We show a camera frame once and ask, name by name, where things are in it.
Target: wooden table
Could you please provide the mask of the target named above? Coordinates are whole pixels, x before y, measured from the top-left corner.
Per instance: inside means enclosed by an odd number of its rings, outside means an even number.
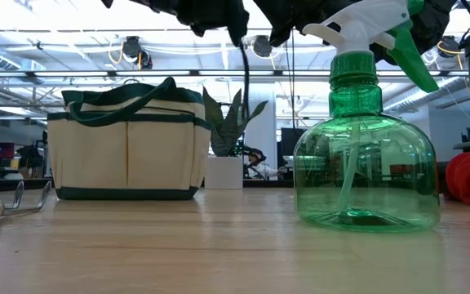
[[[360,234],[303,223],[292,194],[51,197],[41,213],[0,219],[0,294],[470,294],[470,207],[445,203],[432,232]]]

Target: bag handle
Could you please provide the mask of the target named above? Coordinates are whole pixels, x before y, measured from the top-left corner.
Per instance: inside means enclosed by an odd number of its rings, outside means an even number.
[[[89,92],[85,95],[85,92],[78,92],[78,97],[75,98],[74,102],[69,104],[70,113],[69,115],[78,123],[87,127],[104,127],[111,124],[122,121],[124,118],[129,118],[137,111],[141,110],[148,102],[157,96],[160,96],[166,91],[172,88],[176,88],[175,81],[173,78],[166,78],[162,84],[157,87],[150,86],[142,83],[129,84],[122,87],[115,88],[111,91],[100,93],[96,95],[94,92]],[[110,100],[115,96],[126,97],[125,101],[140,97],[138,100],[117,109],[112,112],[105,114],[93,114],[91,118],[84,118],[84,113],[81,111],[81,107],[84,103],[97,101],[97,100]]]

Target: spray bottle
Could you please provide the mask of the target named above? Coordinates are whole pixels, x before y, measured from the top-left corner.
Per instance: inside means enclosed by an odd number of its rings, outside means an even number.
[[[382,114],[369,49],[373,42],[385,47],[418,87],[437,90],[410,34],[410,15],[422,7],[423,0],[363,0],[304,28],[337,54],[332,118],[306,131],[295,149],[295,208],[302,219],[372,232],[422,230],[439,221],[432,144],[417,127]]]

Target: white spray nozzle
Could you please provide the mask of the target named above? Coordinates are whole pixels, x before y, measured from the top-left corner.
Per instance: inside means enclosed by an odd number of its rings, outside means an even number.
[[[386,33],[410,19],[406,0],[362,0],[345,7],[321,24],[308,24],[302,30],[324,39],[337,49],[337,55],[352,51],[368,52],[373,42],[392,50],[395,38]],[[328,25],[336,23],[340,32]]]

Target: canvas tote bag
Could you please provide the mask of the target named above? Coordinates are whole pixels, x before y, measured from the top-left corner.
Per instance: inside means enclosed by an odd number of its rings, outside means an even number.
[[[167,78],[63,98],[66,112],[48,115],[58,198],[185,200],[197,192],[211,135],[201,94]]]

